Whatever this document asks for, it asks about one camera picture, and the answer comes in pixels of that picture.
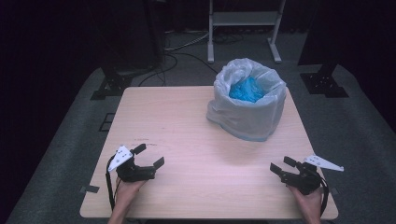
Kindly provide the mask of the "person's right hand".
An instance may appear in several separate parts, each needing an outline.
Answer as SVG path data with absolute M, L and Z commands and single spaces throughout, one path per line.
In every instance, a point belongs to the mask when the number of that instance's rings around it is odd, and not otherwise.
M 321 210 L 321 189 L 315 189 L 307 195 L 303 195 L 297 188 L 288 186 L 288 189 L 294 196 L 298 207 L 303 215 L 308 217 L 319 217 Z

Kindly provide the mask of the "white metal stand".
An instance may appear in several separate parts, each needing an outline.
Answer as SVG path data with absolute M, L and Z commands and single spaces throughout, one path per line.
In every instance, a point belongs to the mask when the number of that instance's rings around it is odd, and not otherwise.
M 215 61 L 213 34 L 216 27 L 220 26 L 272 26 L 272 36 L 267 39 L 269 49 L 276 63 L 281 63 L 282 59 L 276 47 L 276 38 L 280 23 L 282 21 L 286 0 L 280 0 L 276 11 L 258 12 L 216 12 L 213 10 L 213 0 L 209 0 L 208 13 L 208 40 L 207 40 L 207 61 Z

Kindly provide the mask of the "black stand with base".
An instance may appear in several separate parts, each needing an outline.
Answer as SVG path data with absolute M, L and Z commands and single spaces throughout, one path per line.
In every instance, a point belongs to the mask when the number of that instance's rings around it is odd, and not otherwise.
M 344 88 L 332 77 L 342 53 L 333 1 L 318 0 L 317 3 L 298 64 L 319 64 L 320 68 L 315 73 L 301 73 L 301 78 L 310 94 L 323 94 L 328 98 L 348 97 Z
M 93 100 L 120 96 L 134 78 L 163 61 L 163 34 L 155 0 L 86 0 L 101 40 L 96 51 L 105 77 Z

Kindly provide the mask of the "crumpled blue plastic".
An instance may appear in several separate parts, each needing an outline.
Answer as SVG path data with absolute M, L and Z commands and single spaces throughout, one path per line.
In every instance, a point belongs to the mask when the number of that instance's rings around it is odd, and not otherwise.
M 229 96 L 240 101 L 256 103 L 265 95 L 265 91 L 258 85 L 253 77 L 247 77 L 233 84 Z

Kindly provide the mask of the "person's left hand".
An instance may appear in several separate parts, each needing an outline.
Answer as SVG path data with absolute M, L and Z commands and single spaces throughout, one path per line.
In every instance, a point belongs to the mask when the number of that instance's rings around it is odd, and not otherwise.
M 146 184 L 146 181 L 124 182 L 117 179 L 116 205 L 131 205 L 139 190 Z

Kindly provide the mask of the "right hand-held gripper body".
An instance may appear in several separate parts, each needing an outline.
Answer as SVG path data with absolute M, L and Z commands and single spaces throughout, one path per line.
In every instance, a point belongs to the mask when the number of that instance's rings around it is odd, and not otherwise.
M 303 162 L 297 161 L 294 168 L 299 171 L 298 174 L 282 171 L 280 179 L 283 183 L 297 188 L 303 195 L 310 194 L 319 187 L 326 189 L 327 183 L 318 173 L 318 167 L 338 172 L 344 171 L 343 166 L 337 165 L 313 154 L 306 157 Z

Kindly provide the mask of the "bin with white plastic liner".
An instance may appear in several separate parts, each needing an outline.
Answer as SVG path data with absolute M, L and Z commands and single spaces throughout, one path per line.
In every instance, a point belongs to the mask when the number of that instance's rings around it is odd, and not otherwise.
M 256 79 L 265 95 L 256 103 L 229 96 L 233 84 L 247 77 Z M 214 81 L 214 99 L 208 103 L 206 117 L 235 137 L 262 142 L 280 122 L 286 99 L 286 83 L 277 71 L 250 59 L 228 62 Z

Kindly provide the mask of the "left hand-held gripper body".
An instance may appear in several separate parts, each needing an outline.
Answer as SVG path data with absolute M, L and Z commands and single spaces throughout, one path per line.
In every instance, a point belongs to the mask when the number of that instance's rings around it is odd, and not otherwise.
M 106 167 L 108 172 L 115 170 L 118 177 L 124 182 L 136 182 L 150 180 L 155 177 L 156 169 L 153 164 L 150 166 L 138 166 L 134 163 L 134 156 L 131 149 L 120 146 L 114 156 L 109 160 Z

